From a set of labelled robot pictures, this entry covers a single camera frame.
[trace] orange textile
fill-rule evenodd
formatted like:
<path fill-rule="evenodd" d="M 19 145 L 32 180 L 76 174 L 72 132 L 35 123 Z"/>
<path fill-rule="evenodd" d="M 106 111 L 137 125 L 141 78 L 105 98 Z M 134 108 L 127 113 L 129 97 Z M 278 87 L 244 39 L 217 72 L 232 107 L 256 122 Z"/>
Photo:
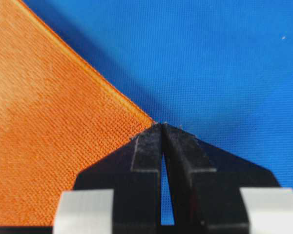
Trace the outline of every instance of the orange textile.
<path fill-rule="evenodd" d="M 152 119 L 27 6 L 0 0 L 0 226 L 49 226 L 77 173 Z"/>

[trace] black plastic part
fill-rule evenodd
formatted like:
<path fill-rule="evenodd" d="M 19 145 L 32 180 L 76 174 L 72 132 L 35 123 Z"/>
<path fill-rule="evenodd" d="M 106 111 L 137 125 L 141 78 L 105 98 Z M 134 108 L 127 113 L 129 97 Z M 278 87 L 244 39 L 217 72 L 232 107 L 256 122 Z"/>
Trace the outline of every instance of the black plastic part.
<path fill-rule="evenodd" d="M 0 227 L 0 234 L 52 234 L 52 227 Z"/>
<path fill-rule="evenodd" d="M 161 125 L 82 171 L 74 190 L 114 189 L 113 233 L 150 234 L 160 226 Z"/>
<path fill-rule="evenodd" d="M 240 187 L 279 187 L 273 174 L 168 124 L 163 132 L 177 230 L 248 234 Z"/>

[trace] blue background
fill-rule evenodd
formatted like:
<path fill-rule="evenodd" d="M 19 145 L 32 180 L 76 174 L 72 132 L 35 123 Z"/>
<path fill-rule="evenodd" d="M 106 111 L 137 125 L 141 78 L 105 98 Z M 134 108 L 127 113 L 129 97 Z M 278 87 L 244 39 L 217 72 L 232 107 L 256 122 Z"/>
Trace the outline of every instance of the blue background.
<path fill-rule="evenodd" d="M 293 0 L 25 2 L 152 118 L 293 187 Z"/>

